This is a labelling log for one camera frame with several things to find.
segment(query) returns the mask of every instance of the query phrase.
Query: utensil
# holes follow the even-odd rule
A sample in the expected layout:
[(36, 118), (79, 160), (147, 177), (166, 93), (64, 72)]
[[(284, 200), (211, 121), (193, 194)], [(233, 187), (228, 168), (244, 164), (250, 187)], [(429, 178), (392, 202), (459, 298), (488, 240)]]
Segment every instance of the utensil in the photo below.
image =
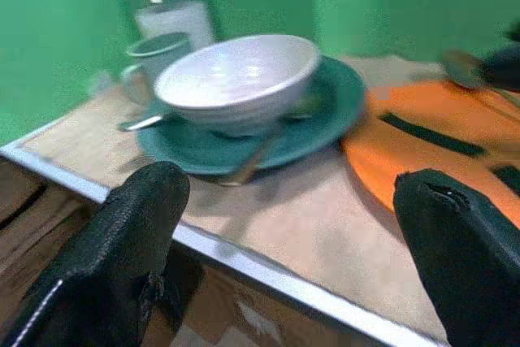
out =
[[(267, 151), (257, 170), (282, 166), (336, 141), (358, 122), (364, 110), (365, 87), (361, 78), (335, 59), (323, 57), (307, 93), (322, 97), (323, 109), (305, 121), (285, 119), (283, 135)], [(159, 103), (154, 102), (148, 112), (157, 112)], [(222, 137), (189, 121), (166, 122), (136, 134), (144, 154), (204, 176), (234, 171), (251, 156), (259, 137)]]
[(173, 63), (154, 92), (189, 122), (230, 137), (252, 136), (294, 106), (319, 62), (318, 48), (305, 38), (242, 37)]
[(256, 172), (257, 165), (266, 156), (267, 152), (282, 134), (285, 129), (285, 122), (277, 121), (272, 129), (260, 141), (253, 153), (236, 168), (235, 171), (228, 175), (221, 176), (216, 183), (223, 187), (238, 187), (245, 184), (251, 176)]
[[(319, 94), (308, 95), (300, 99), (297, 104), (284, 115), (284, 119), (308, 119), (313, 115), (319, 113), (325, 106), (325, 98)], [(158, 112), (146, 115), (144, 118), (136, 119), (134, 121), (122, 122), (118, 124), (118, 130), (121, 132), (134, 132), (164, 124), (167, 121), (184, 120), (177, 113)]]
[(520, 99), (498, 89), (481, 77), (482, 62), (460, 50), (450, 50), (442, 56), (442, 64), (449, 78), (465, 89), (488, 89), (520, 108)]
[(124, 92), (135, 103), (149, 105), (154, 98), (153, 85), (158, 75), (191, 51), (185, 33), (163, 34), (130, 45), (127, 55), (135, 64), (121, 72)]

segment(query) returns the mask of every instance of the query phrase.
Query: orange plate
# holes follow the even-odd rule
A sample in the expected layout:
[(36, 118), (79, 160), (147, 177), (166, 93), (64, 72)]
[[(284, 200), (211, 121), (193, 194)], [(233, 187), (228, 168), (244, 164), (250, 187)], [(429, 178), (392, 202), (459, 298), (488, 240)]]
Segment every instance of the orange plate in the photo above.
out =
[[(519, 109), (491, 91), (469, 91), (448, 81), (385, 89), (380, 95), (368, 95), (365, 119), (342, 142), (369, 191), (393, 211), (397, 175), (434, 168), (487, 195), (520, 228), (520, 198), (489, 171), (497, 164), (520, 167)], [(488, 154), (471, 158), (411, 136), (377, 118), (386, 111), (480, 145)]]

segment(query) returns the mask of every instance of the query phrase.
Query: glass jar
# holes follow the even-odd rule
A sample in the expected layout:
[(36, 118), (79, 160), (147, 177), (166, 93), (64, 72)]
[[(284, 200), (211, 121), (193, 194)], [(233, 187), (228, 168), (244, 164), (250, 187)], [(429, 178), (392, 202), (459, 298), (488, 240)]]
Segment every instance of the glass jar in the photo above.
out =
[(195, 50), (214, 42), (204, 0), (130, 0), (137, 27), (145, 38), (187, 33)]

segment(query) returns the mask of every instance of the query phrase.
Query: white bowl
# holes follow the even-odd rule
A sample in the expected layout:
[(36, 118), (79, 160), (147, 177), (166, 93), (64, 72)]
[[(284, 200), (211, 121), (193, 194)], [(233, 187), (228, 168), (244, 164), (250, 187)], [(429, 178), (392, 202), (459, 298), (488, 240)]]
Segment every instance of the white bowl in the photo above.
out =
[(229, 136), (263, 131), (293, 106), (319, 65), (305, 38), (261, 35), (225, 41), (176, 61), (155, 95), (188, 121)]

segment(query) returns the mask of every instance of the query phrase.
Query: tan mat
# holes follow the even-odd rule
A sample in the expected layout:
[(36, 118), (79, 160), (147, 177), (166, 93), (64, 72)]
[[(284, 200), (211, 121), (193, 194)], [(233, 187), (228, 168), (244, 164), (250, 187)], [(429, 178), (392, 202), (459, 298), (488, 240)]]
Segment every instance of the tan mat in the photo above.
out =
[[(115, 130), (139, 110), (113, 89), (24, 148), (113, 187), (150, 161), (135, 135)], [(338, 145), (240, 188), (192, 179), (183, 219), (387, 319), (445, 340), (396, 220), (362, 189)]]

